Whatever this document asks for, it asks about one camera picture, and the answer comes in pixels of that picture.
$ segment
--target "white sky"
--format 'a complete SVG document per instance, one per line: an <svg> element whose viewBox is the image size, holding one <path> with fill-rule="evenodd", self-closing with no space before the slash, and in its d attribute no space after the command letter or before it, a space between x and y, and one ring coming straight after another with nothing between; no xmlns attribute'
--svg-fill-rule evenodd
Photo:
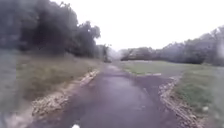
<svg viewBox="0 0 224 128"><path fill-rule="evenodd" d="M224 25L224 0L63 0L79 22L101 29L98 44L162 48Z"/></svg>

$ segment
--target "treeline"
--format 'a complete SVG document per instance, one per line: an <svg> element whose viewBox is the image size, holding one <path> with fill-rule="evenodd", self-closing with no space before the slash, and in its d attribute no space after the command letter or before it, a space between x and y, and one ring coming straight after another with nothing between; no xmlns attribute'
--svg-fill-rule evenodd
<svg viewBox="0 0 224 128"><path fill-rule="evenodd" d="M98 26L78 23L70 4L49 0L1 0L0 48L23 52L96 56Z"/></svg>
<svg viewBox="0 0 224 128"><path fill-rule="evenodd" d="M176 63L224 65L224 26L199 38L171 43L162 49L122 50L122 60L165 60Z"/></svg>

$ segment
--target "grassy field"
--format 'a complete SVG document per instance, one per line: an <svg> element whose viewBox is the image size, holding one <path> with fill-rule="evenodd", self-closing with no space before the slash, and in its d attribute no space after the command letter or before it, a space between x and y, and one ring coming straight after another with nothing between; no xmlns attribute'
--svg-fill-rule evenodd
<svg viewBox="0 0 224 128"><path fill-rule="evenodd" d="M182 78L174 88L174 98L187 103L198 117L209 115L212 120L217 121L219 126L222 125L224 119L224 68L163 61L126 61L119 65L135 74L181 75Z"/></svg>
<svg viewBox="0 0 224 128"><path fill-rule="evenodd" d="M0 113L43 97L99 66L91 59L0 51Z"/></svg>

